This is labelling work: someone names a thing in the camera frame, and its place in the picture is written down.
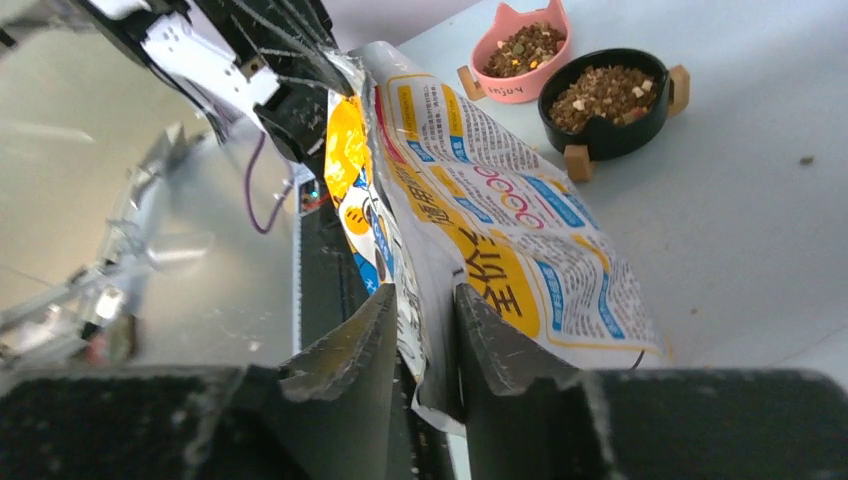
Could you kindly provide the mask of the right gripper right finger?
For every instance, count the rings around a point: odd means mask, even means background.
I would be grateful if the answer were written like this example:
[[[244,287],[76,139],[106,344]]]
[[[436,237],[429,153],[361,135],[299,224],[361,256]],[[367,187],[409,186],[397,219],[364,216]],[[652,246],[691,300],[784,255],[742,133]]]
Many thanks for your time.
[[[847,395],[810,370],[580,370],[455,291],[475,479],[843,479]]]

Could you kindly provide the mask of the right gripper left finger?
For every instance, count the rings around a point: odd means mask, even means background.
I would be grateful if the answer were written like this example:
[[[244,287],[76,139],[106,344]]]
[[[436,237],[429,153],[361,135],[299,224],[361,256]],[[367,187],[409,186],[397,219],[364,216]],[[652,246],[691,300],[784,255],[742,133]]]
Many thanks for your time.
[[[380,479],[396,293],[277,368],[27,369],[1,381],[5,479]]]

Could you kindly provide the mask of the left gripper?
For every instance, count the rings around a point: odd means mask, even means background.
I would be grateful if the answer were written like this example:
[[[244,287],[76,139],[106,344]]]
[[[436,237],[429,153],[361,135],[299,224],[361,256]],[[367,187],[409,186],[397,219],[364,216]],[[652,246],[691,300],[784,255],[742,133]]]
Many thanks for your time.
[[[318,88],[353,93],[328,58],[335,40],[308,1],[82,1],[79,8],[219,132],[248,118],[294,162],[310,162],[325,137],[327,98]]]

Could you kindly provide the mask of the cat food bag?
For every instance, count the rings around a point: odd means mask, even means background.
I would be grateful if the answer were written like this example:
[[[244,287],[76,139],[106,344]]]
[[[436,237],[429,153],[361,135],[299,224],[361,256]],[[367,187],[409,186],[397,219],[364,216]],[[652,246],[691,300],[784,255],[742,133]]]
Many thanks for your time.
[[[470,285],[507,323],[584,369],[654,368],[667,343],[627,260],[566,173],[395,47],[333,54],[324,181],[368,291],[398,291],[412,406],[465,431],[450,317]]]

